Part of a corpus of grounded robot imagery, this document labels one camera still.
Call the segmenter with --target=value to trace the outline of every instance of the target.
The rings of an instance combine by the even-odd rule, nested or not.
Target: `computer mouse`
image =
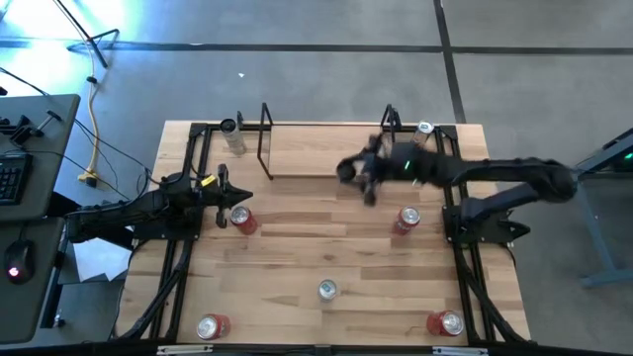
[[[35,272],[35,247],[32,241],[19,239],[4,251],[4,270],[13,284],[29,282]]]

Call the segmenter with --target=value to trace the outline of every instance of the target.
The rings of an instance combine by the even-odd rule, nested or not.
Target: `keyboard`
[[[32,159],[28,153],[0,154],[0,206],[20,204]]]

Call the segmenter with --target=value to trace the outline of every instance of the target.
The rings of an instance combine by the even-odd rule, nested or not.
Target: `paper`
[[[112,281],[128,269],[131,251],[113,243],[93,238],[73,244],[79,281],[106,274]]]

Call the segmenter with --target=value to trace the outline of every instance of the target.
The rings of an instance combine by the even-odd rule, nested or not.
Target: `soda can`
[[[226,315],[209,313],[198,322],[198,336],[203,340],[215,340],[229,332],[230,320]]]
[[[424,145],[431,134],[433,134],[434,126],[432,123],[428,123],[425,121],[421,121],[417,123],[417,128],[415,129],[415,134],[413,135],[413,141],[417,142],[417,144]]]
[[[414,207],[404,207],[394,222],[394,233],[406,235],[419,224],[419,211]]]
[[[220,122],[220,131],[225,137],[228,149],[234,155],[243,155],[246,153],[246,144],[244,143],[244,137],[239,130],[239,124],[234,119],[224,119]]]
[[[318,284],[318,296],[322,302],[330,302],[336,297],[336,284],[332,280],[324,280]]]
[[[234,208],[230,212],[230,222],[243,234],[250,235],[257,231],[257,221],[247,207]]]
[[[431,335],[457,336],[464,330],[464,321],[454,311],[434,312],[426,319],[426,328]]]

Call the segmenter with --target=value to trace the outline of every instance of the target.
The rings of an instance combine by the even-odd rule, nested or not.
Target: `black wire stand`
[[[114,34],[113,39],[111,41],[108,41],[108,45],[106,46],[106,48],[112,48],[114,42],[117,40],[117,37],[119,36],[119,29],[109,30],[97,36],[90,36],[86,32],[86,30],[84,30],[83,27],[81,27],[81,24],[79,24],[77,19],[75,19],[74,16],[72,16],[72,14],[70,13],[70,11],[68,11],[68,9],[63,5],[61,0],[53,0],[53,1],[57,3],[57,5],[59,5],[59,8],[61,9],[61,11],[63,11],[64,14],[68,16],[68,19],[70,19],[70,21],[72,21],[72,23],[77,27],[77,29],[79,29],[83,37],[86,39],[86,42],[92,46],[92,50],[97,55],[97,58],[99,59],[99,62],[101,63],[101,65],[104,68],[108,68],[108,62],[106,61],[106,58],[103,57],[101,50],[99,50],[99,42],[101,41],[101,38],[107,35]],[[83,45],[83,42],[77,43],[77,44],[71,44],[67,46],[66,49],[70,51],[75,51],[78,47],[81,47],[82,45]]]

